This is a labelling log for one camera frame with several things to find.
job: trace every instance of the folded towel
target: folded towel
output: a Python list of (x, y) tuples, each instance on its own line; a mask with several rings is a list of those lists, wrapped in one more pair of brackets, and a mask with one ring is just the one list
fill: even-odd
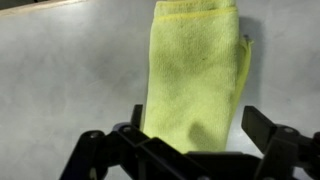
[(233, 0), (158, 2), (143, 131), (180, 152), (223, 151), (250, 44)]

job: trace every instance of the table surface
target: table surface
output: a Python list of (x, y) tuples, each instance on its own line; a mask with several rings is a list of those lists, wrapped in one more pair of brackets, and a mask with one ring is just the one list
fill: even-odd
[[(91, 0), (0, 17), (0, 179), (58, 179), (82, 132), (107, 133), (145, 104), (154, 5)], [(260, 156), (240, 128), (245, 105), (304, 135), (320, 130), (320, 1), (238, 7), (255, 44), (227, 150)], [(108, 177), (128, 179), (120, 171)]]

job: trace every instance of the yellow microfiber cloth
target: yellow microfiber cloth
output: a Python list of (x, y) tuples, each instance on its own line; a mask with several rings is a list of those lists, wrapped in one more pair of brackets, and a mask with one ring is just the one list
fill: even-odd
[(250, 45), (233, 0), (157, 2), (143, 131), (183, 153), (223, 151)]

